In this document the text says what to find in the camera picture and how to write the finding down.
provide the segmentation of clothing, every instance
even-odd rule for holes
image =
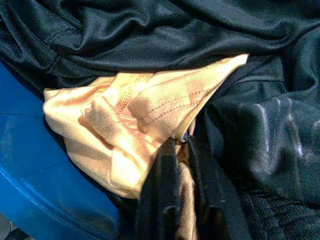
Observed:
[[[198,231],[196,224],[195,210],[195,182],[188,166],[180,162],[179,172],[179,196],[181,198],[181,210],[179,217],[179,227],[176,232],[179,240],[197,240]]]
[[[40,92],[86,86],[117,71],[280,53],[319,32],[319,12],[317,0],[3,0],[0,60]]]
[[[247,57],[184,71],[118,73],[86,87],[47,89],[43,111],[82,171],[121,197],[138,198],[161,144],[169,137],[183,138],[203,105]]]
[[[316,35],[250,56],[197,116],[194,135],[233,180],[253,239],[320,236],[319,57],[304,52]]]

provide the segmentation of fabric fold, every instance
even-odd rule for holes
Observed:
[[[46,89],[43,111],[82,171],[122,197],[139,198],[161,144],[169,137],[182,139],[199,110],[247,57],[191,70],[121,72],[85,87]]]

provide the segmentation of pile of clothes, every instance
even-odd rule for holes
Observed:
[[[5,0],[0,36],[0,61],[43,95],[70,159],[119,208],[135,209],[175,139],[176,234],[199,239],[192,135],[253,239],[320,238],[318,0]]]

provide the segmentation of blue plastic rim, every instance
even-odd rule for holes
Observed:
[[[46,127],[43,101],[0,64],[0,212],[41,239],[117,239],[122,218]]]

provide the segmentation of blue plastic container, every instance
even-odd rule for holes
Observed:
[[[71,163],[42,104],[0,64],[0,212],[37,240],[119,238],[124,218]]]

